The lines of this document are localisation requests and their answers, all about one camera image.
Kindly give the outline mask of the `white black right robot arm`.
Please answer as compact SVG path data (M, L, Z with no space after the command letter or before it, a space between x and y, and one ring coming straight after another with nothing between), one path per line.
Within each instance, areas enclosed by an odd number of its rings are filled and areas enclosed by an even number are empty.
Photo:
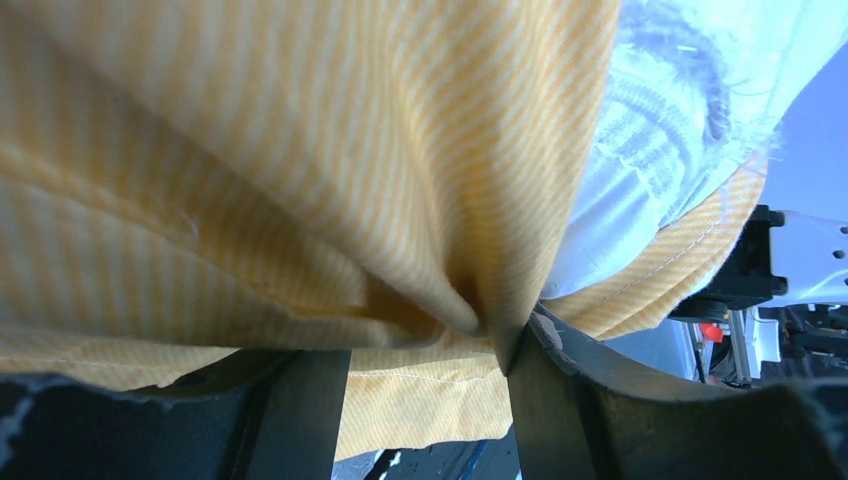
M727 321L750 375L757 306L847 299L847 226L756 208L711 285L677 308ZM629 358L537 306L508 375L527 479L843 479L847 382L730 390Z

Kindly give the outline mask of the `white pillow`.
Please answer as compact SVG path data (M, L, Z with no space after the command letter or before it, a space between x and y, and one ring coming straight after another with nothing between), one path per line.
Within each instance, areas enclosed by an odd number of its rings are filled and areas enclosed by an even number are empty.
M708 196L730 229L729 178L846 43L843 1L626 1L590 157L541 290L621 272Z

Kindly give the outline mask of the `yellow and blue printed pillowcase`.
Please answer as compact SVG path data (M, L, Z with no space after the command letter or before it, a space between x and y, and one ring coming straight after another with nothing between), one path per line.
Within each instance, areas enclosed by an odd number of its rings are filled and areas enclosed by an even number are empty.
M531 309L655 326L729 255L728 180L596 285L541 290L626 1L5 1L1 370L117 391L351 349L347 457L503 436Z

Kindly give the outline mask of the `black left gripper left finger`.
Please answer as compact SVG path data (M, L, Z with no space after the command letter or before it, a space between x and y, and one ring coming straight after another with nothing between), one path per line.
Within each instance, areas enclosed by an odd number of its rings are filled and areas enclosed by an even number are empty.
M350 355L244 351L168 387L1 379L5 479L327 479Z

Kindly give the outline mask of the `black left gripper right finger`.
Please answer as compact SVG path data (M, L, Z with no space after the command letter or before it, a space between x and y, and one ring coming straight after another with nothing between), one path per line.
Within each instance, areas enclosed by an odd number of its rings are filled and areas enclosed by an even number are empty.
M508 370L527 479L843 479L847 382L735 390L645 366L537 305Z

